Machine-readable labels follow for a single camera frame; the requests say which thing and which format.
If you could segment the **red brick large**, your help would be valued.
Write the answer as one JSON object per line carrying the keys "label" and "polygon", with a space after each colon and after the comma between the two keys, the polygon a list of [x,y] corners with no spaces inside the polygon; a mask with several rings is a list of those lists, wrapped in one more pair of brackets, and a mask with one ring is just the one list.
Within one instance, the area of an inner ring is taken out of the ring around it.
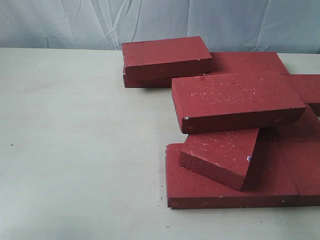
{"label": "red brick large", "polygon": [[171,90],[184,134],[288,125],[306,110],[285,76],[275,71],[174,78]]}

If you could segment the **red brick front base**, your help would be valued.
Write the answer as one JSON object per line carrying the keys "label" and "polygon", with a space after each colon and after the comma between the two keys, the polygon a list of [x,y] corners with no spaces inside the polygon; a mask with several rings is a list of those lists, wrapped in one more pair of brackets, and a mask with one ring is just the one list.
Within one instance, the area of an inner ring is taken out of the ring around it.
{"label": "red brick front base", "polygon": [[234,190],[181,167],[181,148],[180,143],[171,143],[166,147],[165,176],[169,208],[287,207],[293,206],[300,195],[274,144],[258,144],[243,191]]}

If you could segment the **red brick back right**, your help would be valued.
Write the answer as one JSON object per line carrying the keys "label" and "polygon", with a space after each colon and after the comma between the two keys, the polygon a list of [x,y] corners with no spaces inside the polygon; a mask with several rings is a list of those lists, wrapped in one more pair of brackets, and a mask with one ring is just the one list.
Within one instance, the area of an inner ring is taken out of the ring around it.
{"label": "red brick back right", "polygon": [[209,75],[276,71],[289,72],[276,52],[211,52]]}

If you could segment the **red brick far right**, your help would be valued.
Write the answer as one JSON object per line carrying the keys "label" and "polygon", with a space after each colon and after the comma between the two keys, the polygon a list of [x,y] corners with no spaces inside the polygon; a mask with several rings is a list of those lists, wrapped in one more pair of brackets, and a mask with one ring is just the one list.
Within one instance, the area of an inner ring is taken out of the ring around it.
{"label": "red brick far right", "polygon": [[293,87],[314,114],[320,116],[320,75],[319,74],[284,74],[284,78]]}

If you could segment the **red brick under back top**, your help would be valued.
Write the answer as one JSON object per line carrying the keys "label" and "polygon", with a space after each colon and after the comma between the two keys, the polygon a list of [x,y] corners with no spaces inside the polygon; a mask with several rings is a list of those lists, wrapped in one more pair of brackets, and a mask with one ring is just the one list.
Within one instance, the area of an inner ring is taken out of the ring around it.
{"label": "red brick under back top", "polygon": [[137,63],[123,65],[123,82],[126,88],[171,88],[172,78],[202,75],[211,71],[206,60]]}

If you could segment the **red brick base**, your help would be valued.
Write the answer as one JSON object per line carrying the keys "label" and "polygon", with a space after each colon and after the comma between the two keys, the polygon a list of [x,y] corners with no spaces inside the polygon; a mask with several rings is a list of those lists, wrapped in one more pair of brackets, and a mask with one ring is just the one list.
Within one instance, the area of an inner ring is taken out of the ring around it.
{"label": "red brick base", "polygon": [[258,144],[243,191],[234,190],[181,167],[181,148],[180,143],[171,143],[166,147],[165,176],[169,208],[287,207],[293,206],[300,195],[274,144]]}
{"label": "red brick base", "polygon": [[267,143],[319,142],[320,121],[307,104],[303,115],[297,122],[260,128],[257,141]]}

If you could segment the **white wrinkled backdrop cloth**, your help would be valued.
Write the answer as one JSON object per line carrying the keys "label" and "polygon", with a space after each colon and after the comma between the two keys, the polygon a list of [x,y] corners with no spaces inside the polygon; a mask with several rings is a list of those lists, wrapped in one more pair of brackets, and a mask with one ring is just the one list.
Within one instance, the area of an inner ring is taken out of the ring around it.
{"label": "white wrinkled backdrop cloth", "polygon": [[200,36],[213,52],[320,51],[317,0],[3,0],[0,45],[120,50]]}

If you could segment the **red brick front right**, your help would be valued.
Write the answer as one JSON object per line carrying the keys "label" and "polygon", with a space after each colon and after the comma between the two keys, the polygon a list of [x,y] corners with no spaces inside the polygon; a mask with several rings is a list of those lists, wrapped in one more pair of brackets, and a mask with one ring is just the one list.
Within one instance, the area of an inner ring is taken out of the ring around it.
{"label": "red brick front right", "polygon": [[280,146],[281,156],[299,193],[295,205],[320,205],[320,143],[287,142]]}

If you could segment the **red brick middle right base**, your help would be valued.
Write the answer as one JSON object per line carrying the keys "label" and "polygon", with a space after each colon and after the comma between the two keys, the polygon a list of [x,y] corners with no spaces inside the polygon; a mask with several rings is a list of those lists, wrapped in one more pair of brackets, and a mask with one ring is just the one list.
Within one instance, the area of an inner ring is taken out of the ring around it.
{"label": "red brick middle right base", "polygon": [[257,141],[267,143],[319,142],[320,121],[307,104],[303,115],[297,122],[260,128]]}

